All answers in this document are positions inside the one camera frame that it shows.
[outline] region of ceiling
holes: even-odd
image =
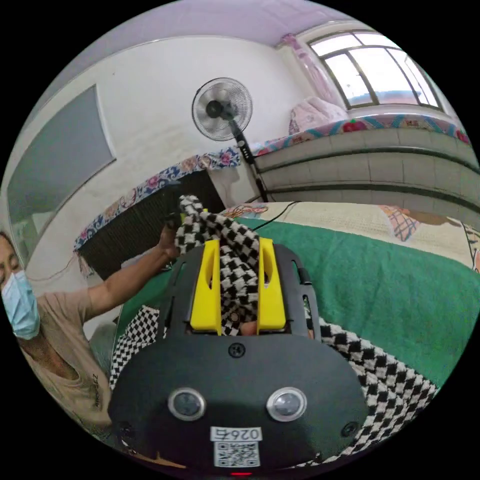
[[[216,35],[275,46],[283,35],[351,17],[307,0],[179,0],[138,15],[88,46],[53,80],[23,129],[69,81],[99,61],[169,37]]]

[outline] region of green blanket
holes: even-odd
[[[438,387],[445,383],[480,310],[478,273],[439,255],[324,228],[272,222],[258,233],[300,257],[326,322],[369,340]],[[158,304],[169,276],[153,278],[125,303],[116,338],[142,305]]]

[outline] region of radiator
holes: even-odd
[[[179,207],[180,195],[195,195],[209,212],[225,209],[206,170],[186,175],[179,183],[125,210],[80,247],[78,253],[102,280],[159,242],[166,217]]]

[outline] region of fan guard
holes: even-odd
[[[229,122],[220,116],[212,118],[207,114],[207,105],[216,100],[229,103],[235,112],[233,120],[243,131],[252,118],[253,103],[249,91],[232,78],[214,78],[196,92],[191,114],[198,130],[211,140],[224,142],[234,138]]]

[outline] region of qr code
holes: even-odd
[[[259,443],[215,442],[215,466],[228,468],[259,467]]]

